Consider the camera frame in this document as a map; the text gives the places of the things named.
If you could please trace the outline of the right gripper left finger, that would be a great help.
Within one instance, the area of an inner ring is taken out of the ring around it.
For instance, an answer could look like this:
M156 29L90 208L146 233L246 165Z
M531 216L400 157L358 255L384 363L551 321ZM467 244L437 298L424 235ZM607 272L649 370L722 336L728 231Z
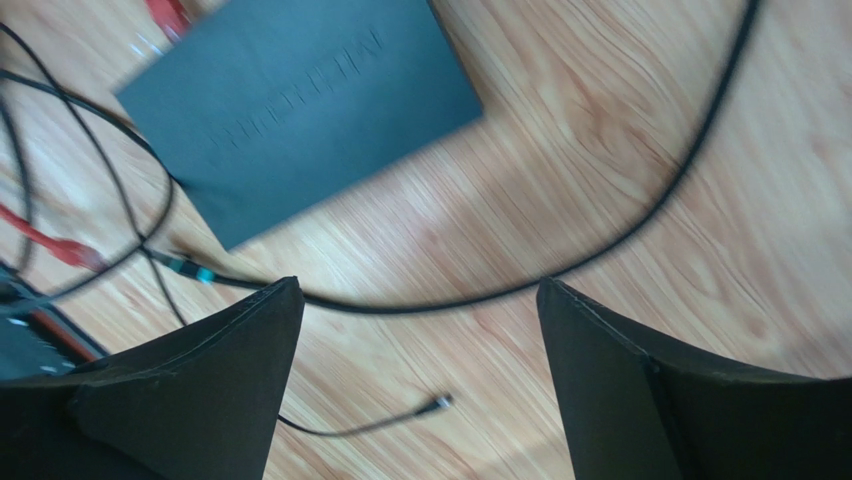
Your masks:
M303 293L286 277L59 376L1 385L5 479L259 479Z

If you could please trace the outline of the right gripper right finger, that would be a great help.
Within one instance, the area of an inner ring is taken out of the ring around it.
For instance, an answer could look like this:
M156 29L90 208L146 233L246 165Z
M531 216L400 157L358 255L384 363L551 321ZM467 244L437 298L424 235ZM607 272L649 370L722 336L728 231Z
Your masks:
M851 382L742 363L543 280L537 311L579 479L847 479Z

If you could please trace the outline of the black network switch box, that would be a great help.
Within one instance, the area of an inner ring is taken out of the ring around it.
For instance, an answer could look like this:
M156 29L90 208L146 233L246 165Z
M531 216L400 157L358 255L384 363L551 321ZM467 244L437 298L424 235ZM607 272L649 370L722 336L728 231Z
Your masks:
M427 1L229 1L117 93L233 249L481 117Z

